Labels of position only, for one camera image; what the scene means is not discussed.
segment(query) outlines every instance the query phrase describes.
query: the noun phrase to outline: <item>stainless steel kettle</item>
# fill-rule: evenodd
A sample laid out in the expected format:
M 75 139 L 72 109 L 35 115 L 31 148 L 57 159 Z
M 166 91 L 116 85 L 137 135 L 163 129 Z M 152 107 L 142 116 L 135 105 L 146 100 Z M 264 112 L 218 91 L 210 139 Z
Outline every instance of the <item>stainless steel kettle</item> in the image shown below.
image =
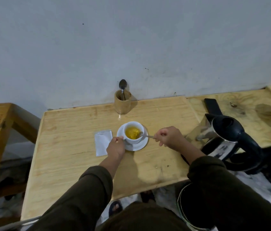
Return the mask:
M 201 123 L 186 139 L 209 156 L 222 160 L 228 170 L 248 171 L 261 163 L 261 147 L 244 131 L 236 119 L 225 115 L 205 114 Z M 243 163 L 228 159 L 242 148 L 249 156 Z

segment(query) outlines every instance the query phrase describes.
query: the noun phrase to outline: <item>yellow tea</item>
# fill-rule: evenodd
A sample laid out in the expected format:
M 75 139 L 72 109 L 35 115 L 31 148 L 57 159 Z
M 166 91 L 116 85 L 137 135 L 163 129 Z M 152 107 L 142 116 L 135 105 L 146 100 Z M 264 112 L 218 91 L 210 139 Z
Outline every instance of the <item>yellow tea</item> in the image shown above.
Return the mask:
M 138 139 L 140 133 L 141 131 L 135 126 L 130 126 L 126 128 L 126 131 L 125 131 L 126 136 L 132 140 Z

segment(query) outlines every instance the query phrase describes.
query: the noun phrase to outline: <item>black bucket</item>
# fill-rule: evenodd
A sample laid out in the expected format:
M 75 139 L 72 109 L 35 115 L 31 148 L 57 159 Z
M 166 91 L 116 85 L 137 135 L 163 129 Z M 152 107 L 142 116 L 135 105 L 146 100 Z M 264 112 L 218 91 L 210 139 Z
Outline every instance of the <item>black bucket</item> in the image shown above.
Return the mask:
M 177 207 L 183 220 L 197 230 L 212 230 L 215 225 L 201 191 L 188 182 L 180 191 Z

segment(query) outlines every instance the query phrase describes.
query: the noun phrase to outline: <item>metal spoon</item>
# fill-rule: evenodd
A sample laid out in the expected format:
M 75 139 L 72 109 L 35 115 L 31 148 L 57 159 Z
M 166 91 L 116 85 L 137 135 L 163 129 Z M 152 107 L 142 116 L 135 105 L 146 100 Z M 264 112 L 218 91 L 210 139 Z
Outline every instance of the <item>metal spoon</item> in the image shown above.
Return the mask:
M 151 135 L 144 135 L 143 132 L 140 132 L 140 133 L 139 133 L 139 138 L 141 138 L 141 137 L 143 137 L 143 136 L 144 136 L 144 137 L 149 137 L 149 138 L 152 138 L 152 139 L 154 138 L 154 137 L 151 136 Z
M 127 87 L 127 82 L 125 79 L 122 79 L 120 82 L 119 82 L 119 88 L 122 90 L 122 94 L 121 94 L 121 98 L 122 100 L 126 100 L 125 99 L 125 95 L 124 95 L 124 90 L 126 89 Z

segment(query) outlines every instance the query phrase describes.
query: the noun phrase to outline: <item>white saucer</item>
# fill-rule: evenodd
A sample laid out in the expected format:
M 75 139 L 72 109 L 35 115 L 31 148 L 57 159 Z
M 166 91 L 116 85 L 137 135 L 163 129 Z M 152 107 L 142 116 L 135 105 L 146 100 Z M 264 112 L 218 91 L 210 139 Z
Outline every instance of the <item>white saucer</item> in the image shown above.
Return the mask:
M 126 123 L 123 124 L 118 129 L 116 136 L 123 136 L 123 129 L 124 129 L 125 125 L 126 125 Z M 144 135 L 148 135 L 147 130 L 145 129 L 145 127 L 144 127 Z M 128 150 L 128 151 L 138 151 L 138 150 L 142 149 L 143 147 L 145 147 L 147 142 L 148 142 L 148 137 L 142 137 L 142 140 L 140 142 L 136 143 L 136 144 L 130 144 L 130 143 L 127 143 L 124 140 L 125 149 Z

